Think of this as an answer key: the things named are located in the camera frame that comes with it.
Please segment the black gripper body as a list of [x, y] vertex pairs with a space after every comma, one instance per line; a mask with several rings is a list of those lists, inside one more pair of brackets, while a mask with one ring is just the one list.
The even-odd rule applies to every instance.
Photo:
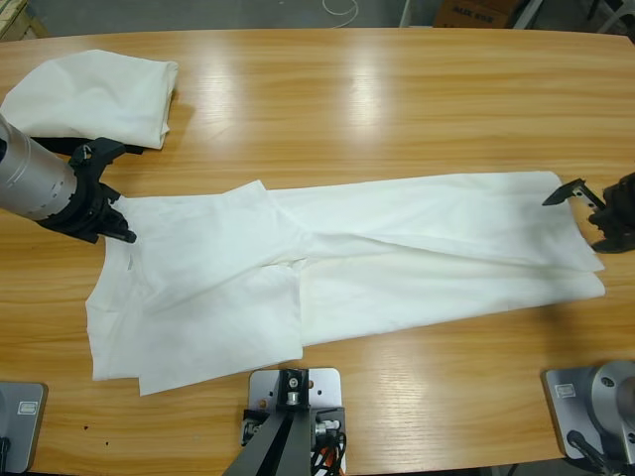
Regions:
[[100, 236], [134, 243], [137, 235], [123, 214], [112, 207], [120, 197], [97, 178], [79, 177], [66, 207], [40, 220], [39, 225], [89, 243], [96, 243]]
[[592, 213], [588, 221], [602, 232], [603, 238], [594, 246], [634, 245], [634, 174], [621, 178], [603, 191], [599, 199], [577, 178], [565, 185], [567, 197], [583, 197]]

